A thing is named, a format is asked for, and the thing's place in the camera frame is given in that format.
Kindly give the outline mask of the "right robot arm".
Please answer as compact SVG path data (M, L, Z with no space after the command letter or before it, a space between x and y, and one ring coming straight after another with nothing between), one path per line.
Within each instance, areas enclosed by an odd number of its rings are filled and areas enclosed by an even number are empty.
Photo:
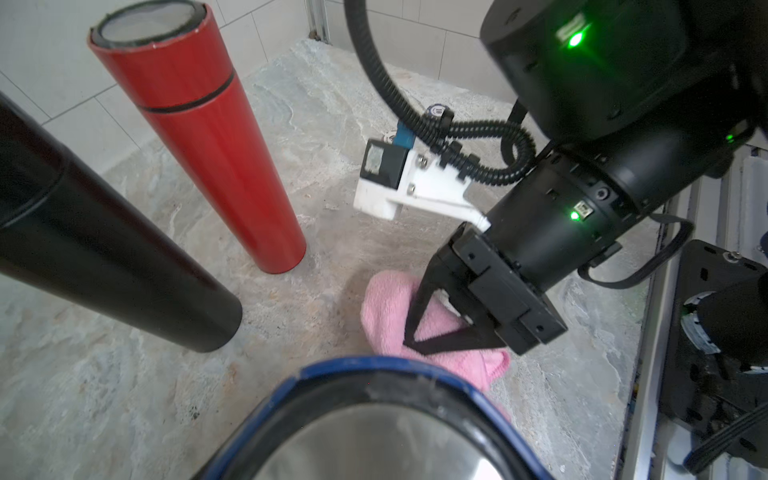
M432 257L404 343L433 355L564 333L546 292L767 125L763 1L497 1L480 38L549 140L536 166Z

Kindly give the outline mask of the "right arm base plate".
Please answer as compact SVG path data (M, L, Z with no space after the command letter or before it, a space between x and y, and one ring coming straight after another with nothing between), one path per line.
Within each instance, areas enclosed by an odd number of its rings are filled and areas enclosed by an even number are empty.
M701 442L767 402L767 269L693 240L681 254L660 409Z

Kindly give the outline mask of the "black thermos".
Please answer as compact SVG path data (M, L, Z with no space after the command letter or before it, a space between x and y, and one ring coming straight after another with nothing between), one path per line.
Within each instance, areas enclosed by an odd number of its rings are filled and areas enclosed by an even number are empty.
M7 96L1 272L197 352L242 320L232 292Z

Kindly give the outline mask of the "blue thermos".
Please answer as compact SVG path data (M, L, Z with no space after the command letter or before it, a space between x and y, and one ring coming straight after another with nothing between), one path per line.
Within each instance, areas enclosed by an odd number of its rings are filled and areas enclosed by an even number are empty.
M548 479L480 390L434 365L353 356L288 377L197 479Z

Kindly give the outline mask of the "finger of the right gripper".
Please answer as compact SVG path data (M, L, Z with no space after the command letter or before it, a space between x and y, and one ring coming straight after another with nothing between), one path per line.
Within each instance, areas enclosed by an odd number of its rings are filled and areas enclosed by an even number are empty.
M417 325L406 324L404 345L429 356L446 352L506 348L492 327L472 325L426 340L416 340Z
M465 265L455 253L454 239L448 240L431 258L411 300L406 324L420 326L435 292L444 290L450 298L459 297L465 285Z

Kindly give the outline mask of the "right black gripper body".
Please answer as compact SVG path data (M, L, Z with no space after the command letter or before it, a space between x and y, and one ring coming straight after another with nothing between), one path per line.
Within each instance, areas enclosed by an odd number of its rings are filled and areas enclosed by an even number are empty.
M598 167L551 154L491 209L487 231L465 227L452 240L462 313L518 355L553 341L567 327L547 290L610 258L645 216Z

